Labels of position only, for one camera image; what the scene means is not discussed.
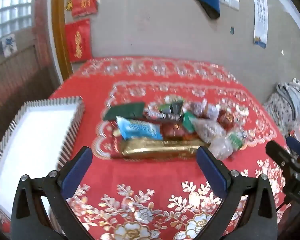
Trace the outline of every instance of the silver bolt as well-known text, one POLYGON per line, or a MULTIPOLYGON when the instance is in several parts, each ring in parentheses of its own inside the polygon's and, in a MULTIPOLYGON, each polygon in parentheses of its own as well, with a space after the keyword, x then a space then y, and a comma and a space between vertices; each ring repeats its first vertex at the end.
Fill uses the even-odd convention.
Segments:
POLYGON ((239 171, 232 170, 231 175, 234 176, 234 177, 238 177, 239 176, 239 171))
POLYGON ((52 177, 52 178, 54 178, 55 176, 57 176, 57 174, 58 174, 57 171, 51 171, 51 172, 49 173, 49 176, 52 177))
POLYGON ((262 173, 260 176, 261 176, 261 179, 264 179, 264 180, 268 179, 268 176, 266 174, 262 173))
POLYGON ((21 180, 22 181, 25 181, 25 180, 27 180, 28 179, 28 175, 23 175, 22 177, 21 177, 21 180))

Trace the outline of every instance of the table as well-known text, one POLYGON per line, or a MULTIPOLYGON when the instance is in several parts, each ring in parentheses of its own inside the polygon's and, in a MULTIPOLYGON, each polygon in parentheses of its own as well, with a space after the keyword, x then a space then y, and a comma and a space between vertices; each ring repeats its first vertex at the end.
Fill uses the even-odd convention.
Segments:
MULTIPOLYGON (((94 158, 69 205, 95 239, 192 239, 221 203, 195 160, 110 159, 111 126, 102 121, 109 106, 150 103, 171 94, 227 105, 251 140, 225 165, 243 176, 267 174, 276 205, 282 203, 285 179, 265 145, 274 139, 285 146, 285 141, 263 107, 222 66, 157 57, 95 58, 52 95, 81 96, 86 107, 73 152, 89 146, 94 158)), ((225 233, 238 222, 245 200, 225 233)))

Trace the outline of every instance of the gold wrapper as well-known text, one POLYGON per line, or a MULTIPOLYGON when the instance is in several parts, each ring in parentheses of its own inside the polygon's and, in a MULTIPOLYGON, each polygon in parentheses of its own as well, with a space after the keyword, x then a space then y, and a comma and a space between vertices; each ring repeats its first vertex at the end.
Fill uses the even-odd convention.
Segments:
POLYGON ((172 157, 195 157, 200 146, 206 146, 201 140, 193 141, 157 141, 149 138, 135 138, 122 141, 120 148, 127 159, 166 159, 172 157))

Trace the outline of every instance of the wall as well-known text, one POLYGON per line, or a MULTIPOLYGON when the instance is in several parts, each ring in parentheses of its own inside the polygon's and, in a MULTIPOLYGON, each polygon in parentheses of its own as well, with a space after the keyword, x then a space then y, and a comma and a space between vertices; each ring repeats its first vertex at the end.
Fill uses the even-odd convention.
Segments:
MULTIPOLYGON (((194 0, 101 0, 98 14, 90 16, 93 56, 210 61, 224 65, 264 102, 276 82, 300 79, 300 29, 279 0, 268 0, 268 13, 268 41, 262 49, 253 45, 253 0, 240 0, 239 11, 221 5, 216 21, 194 0)), ((65 20, 73 21, 71 13, 65 13, 65 20)))

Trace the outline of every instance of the blue wrapper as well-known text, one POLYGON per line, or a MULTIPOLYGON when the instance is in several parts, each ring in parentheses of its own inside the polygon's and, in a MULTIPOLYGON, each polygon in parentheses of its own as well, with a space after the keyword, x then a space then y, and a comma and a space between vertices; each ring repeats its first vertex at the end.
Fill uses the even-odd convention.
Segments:
POLYGON ((137 120, 127 120, 117 116, 117 125, 125 140, 131 137, 148 137, 155 140, 162 140, 160 126, 158 124, 137 120))

